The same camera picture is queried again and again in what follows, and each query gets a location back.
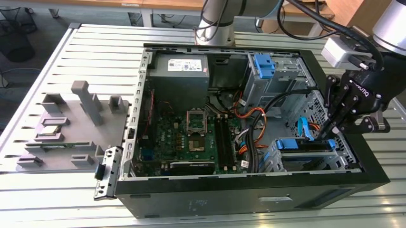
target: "open computer tower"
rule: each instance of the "open computer tower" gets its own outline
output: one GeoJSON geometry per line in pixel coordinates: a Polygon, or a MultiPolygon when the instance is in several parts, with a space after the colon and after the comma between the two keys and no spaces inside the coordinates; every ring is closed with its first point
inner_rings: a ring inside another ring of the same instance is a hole
{"type": "Polygon", "coordinates": [[[297,150],[309,140],[298,120],[328,119],[312,51],[147,44],[139,67],[130,126],[123,146],[106,151],[97,200],[118,197],[137,218],[261,213],[320,209],[389,183],[361,134],[297,150]],[[256,135],[266,130],[252,173],[240,136],[253,118],[234,113],[306,88],[254,126],[256,135]]]}

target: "sticker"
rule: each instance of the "sticker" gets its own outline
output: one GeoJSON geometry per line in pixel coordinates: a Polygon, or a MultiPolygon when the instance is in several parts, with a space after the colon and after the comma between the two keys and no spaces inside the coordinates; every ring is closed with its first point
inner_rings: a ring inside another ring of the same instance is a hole
{"type": "Polygon", "coordinates": [[[241,103],[242,106],[246,106],[246,104],[248,104],[248,102],[242,99],[240,100],[240,103],[241,103]]]}
{"type": "Polygon", "coordinates": [[[245,160],[242,160],[241,162],[242,162],[241,166],[245,167],[245,168],[249,168],[250,163],[245,160]]]}
{"type": "Polygon", "coordinates": [[[199,59],[170,59],[169,71],[202,71],[202,60],[199,59]]]}
{"type": "Polygon", "coordinates": [[[288,201],[288,200],[293,200],[293,199],[289,196],[260,197],[260,202],[288,201]]]}
{"type": "Polygon", "coordinates": [[[141,5],[139,4],[131,4],[131,3],[122,3],[122,6],[135,6],[135,7],[139,7],[141,5]]]}

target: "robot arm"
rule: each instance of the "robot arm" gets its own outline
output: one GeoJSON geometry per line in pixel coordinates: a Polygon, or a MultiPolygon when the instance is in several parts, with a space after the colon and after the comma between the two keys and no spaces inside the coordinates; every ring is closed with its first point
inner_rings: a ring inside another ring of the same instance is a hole
{"type": "Polygon", "coordinates": [[[329,76],[325,107],[329,121],[321,138],[336,131],[346,133],[388,133],[382,117],[392,99],[406,89],[406,0],[393,0],[376,27],[373,39],[381,47],[384,69],[372,71],[372,54],[346,36],[330,38],[322,55],[333,66],[348,70],[342,78],[329,76]]]}
{"type": "MultiPolygon", "coordinates": [[[[332,22],[305,7],[298,0],[288,0],[310,17],[342,32],[329,39],[322,55],[337,68],[349,69],[344,76],[329,76],[325,91],[325,107],[329,120],[320,137],[338,131],[346,133],[389,132],[382,117],[390,100],[406,89],[406,0],[393,0],[376,27],[373,39],[364,33],[332,22]]],[[[264,17],[280,0],[208,0],[202,22],[195,30],[199,45],[234,45],[233,20],[236,16],[264,17]]]]}
{"type": "Polygon", "coordinates": [[[265,17],[277,7],[280,0],[206,0],[202,20],[195,28],[198,45],[234,45],[234,17],[265,17]]]}

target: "aluminum table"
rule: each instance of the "aluminum table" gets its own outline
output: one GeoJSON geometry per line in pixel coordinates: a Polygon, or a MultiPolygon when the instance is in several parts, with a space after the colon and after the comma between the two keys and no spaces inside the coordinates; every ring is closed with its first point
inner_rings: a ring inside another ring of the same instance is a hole
{"type": "MultiPolygon", "coordinates": [[[[98,93],[101,100],[121,95],[131,101],[143,43],[194,44],[193,35],[187,29],[103,25],[69,29],[0,137],[2,227],[405,227],[406,111],[397,100],[384,113],[392,132],[365,135],[392,183],[322,210],[137,220],[118,199],[94,201],[94,173],[9,173],[15,170],[18,155],[26,152],[26,140],[34,136],[46,93],[62,93],[66,100],[77,100],[71,83],[87,80],[89,90],[98,93]]],[[[285,35],[236,33],[240,47],[309,49],[326,74],[342,74],[321,55],[325,42],[304,42],[285,35]]]]}

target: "desk leg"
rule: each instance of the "desk leg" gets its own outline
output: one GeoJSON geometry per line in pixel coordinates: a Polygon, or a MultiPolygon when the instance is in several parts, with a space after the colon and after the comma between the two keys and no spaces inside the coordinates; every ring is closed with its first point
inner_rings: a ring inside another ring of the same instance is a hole
{"type": "Polygon", "coordinates": [[[53,15],[53,17],[54,18],[59,18],[59,9],[49,9],[49,11],[50,11],[50,13],[51,13],[51,15],[53,15]]]}
{"type": "Polygon", "coordinates": [[[145,24],[145,27],[154,27],[154,15],[151,9],[141,9],[142,13],[142,22],[145,24]]]}
{"type": "Polygon", "coordinates": [[[321,27],[320,23],[314,23],[310,33],[309,33],[309,37],[320,36],[322,31],[324,31],[324,28],[321,27]]]}
{"type": "Polygon", "coordinates": [[[129,13],[129,19],[130,19],[131,26],[138,26],[139,25],[138,15],[139,15],[138,13],[129,13]]]}
{"type": "Polygon", "coordinates": [[[166,15],[165,14],[161,15],[161,22],[162,23],[167,23],[167,21],[166,21],[166,15]]]}

